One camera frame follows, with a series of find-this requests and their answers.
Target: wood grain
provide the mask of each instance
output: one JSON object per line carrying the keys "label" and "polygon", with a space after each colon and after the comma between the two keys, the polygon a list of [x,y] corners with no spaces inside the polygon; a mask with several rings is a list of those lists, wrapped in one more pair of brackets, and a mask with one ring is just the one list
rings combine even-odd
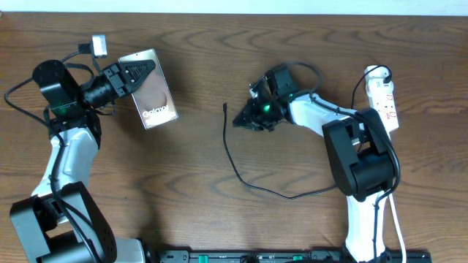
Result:
{"label": "wood grain", "polygon": [[[118,101],[117,116],[101,118],[89,186],[115,235],[156,248],[340,246],[347,208],[339,191],[287,201],[237,181],[222,147],[222,102],[232,120],[250,82],[300,60],[322,70],[321,96],[349,107],[364,67],[387,64],[401,126],[393,135],[402,166],[396,202],[407,247],[429,250],[434,262],[468,261],[468,18],[5,13],[0,32],[2,93],[92,34],[106,34],[103,66],[156,49],[180,118],[145,131],[131,99]],[[307,71],[296,74],[302,86],[313,84]],[[357,100],[366,106],[361,89]],[[36,114],[45,106],[33,84],[12,101]],[[0,111],[0,262],[18,262],[26,257],[9,210],[38,184],[50,143],[42,126],[3,100]],[[333,182],[323,140],[301,127],[230,127],[227,143],[250,183],[297,194]],[[389,214],[385,243],[398,248]]]}

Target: white power strip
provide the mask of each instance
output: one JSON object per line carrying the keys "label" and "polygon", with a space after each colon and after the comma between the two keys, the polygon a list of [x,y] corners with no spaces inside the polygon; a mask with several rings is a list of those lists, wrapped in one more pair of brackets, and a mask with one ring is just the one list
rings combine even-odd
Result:
{"label": "white power strip", "polygon": [[[375,65],[368,66],[364,73],[375,67]],[[379,113],[387,133],[399,127],[393,99],[393,81],[384,83],[384,79],[389,74],[388,69],[381,66],[366,75],[366,92],[369,104]]]}

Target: green indicator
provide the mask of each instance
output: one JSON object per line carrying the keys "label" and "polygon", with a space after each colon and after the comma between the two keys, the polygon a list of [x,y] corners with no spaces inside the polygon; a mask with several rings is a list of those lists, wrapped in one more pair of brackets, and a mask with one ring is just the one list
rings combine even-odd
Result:
{"label": "green indicator", "polygon": [[208,263],[208,256],[198,256],[198,263]]}
{"label": "green indicator", "polygon": [[266,112],[266,113],[267,113],[268,111],[270,111],[270,105],[265,105],[265,106],[263,106],[263,111]]}

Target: white cable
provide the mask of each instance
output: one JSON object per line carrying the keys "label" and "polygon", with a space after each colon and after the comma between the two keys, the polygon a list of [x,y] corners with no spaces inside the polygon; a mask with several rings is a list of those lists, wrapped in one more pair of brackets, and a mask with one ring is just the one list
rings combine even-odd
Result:
{"label": "white cable", "polygon": [[400,242],[401,248],[401,263],[407,263],[407,249],[404,247],[403,235],[401,234],[400,223],[398,222],[398,216],[396,215],[395,202],[393,201],[393,194],[388,196],[390,200],[390,208],[392,210],[393,222],[395,223],[396,234]]}

